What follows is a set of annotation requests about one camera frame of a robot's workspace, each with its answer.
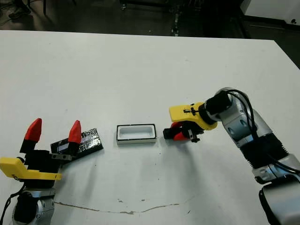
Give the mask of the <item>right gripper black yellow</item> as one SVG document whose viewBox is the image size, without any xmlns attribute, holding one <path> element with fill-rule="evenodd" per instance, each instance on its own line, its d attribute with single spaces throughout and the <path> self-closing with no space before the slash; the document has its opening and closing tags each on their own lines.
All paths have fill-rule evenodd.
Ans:
<svg viewBox="0 0 300 225">
<path fill-rule="evenodd" d="M 196 143 L 200 141 L 198 135 L 217 127 L 217 122 L 208 116 L 204 102 L 172 106 L 169 114 L 172 121 L 169 138 L 174 141 L 190 140 Z"/>
</svg>

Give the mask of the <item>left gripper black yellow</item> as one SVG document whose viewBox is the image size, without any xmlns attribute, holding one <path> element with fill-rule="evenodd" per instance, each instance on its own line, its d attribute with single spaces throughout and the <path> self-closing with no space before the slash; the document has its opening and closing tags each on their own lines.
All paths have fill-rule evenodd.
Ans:
<svg viewBox="0 0 300 225">
<path fill-rule="evenodd" d="M 62 174 L 59 168 L 72 161 L 81 143 L 81 124 L 76 120 L 68 136 L 68 153 L 54 154 L 46 150 L 34 150 L 42 131 L 42 119 L 37 118 L 27 129 L 20 152 L 27 152 L 25 158 L 1 157 L 0 169 L 9 178 L 24 182 L 27 188 L 52 188 Z"/>
</svg>

